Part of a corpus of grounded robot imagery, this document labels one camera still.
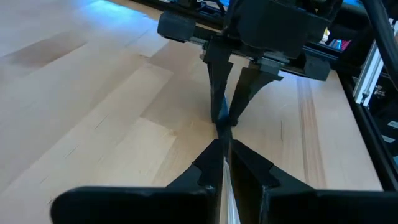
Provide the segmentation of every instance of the light wood tabletop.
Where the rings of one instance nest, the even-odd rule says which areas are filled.
[[[130,1],[0,3],[0,223],[50,223],[82,185],[165,186],[216,138],[201,49]],[[240,69],[234,62],[226,95]],[[381,190],[338,76],[281,73],[233,136],[319,189]]]

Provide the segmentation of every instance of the cable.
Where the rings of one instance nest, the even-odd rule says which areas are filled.
[[[362,0],[368,13],[374,38],[391,80],[398,86],[398,44],[394,38],[386,8],[380,0]]]

